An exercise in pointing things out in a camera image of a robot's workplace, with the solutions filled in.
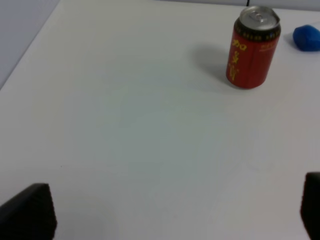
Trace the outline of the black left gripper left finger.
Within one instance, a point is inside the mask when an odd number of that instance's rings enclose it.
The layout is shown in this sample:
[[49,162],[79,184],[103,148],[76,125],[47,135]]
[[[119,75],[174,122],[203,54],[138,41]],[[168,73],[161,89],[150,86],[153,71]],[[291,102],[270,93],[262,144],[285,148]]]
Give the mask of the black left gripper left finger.
[[34,183],[0,206],[2,240],[52,240],[57,218],[50,186]]

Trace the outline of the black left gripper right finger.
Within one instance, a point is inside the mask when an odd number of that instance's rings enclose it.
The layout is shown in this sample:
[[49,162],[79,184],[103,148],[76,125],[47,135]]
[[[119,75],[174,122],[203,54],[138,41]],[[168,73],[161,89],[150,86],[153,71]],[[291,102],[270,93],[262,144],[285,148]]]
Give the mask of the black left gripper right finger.
[[311,240],[320,240],[320,173],[305,176],[300,216]]

